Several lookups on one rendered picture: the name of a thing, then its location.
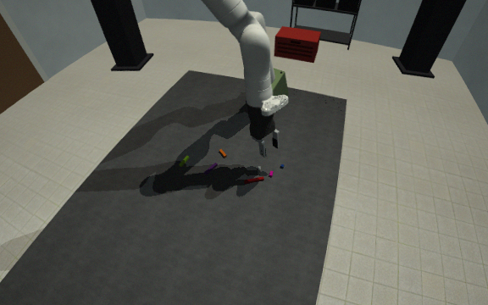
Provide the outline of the purple rod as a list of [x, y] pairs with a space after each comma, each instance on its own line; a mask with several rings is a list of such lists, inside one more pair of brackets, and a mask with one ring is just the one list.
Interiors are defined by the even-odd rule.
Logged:
[[216, 166], [218, 166], [218, 164], [217, 164], [217, 163], [214, 163], [214, 164], [213, 164], [213, 165], [212, 165], [210, 168], [208, 168], [208, 169], [207, 169], [207, 170], [204, 172], [204, 174], [205, 174], [205, 175], [207, 175], [207, 174], [208, 174], [209, 172], [211, 172], [211, 171], [212, 171], [212, 170], [213, 170], [213, 169], [214, 169]]

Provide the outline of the lime green rod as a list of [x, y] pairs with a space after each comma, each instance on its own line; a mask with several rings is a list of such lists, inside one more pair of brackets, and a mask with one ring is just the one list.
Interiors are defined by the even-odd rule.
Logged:
[[184, 165], [184, 163], [189, 159], [189, 156], [186, 156], [179, 164], [180, 167]]

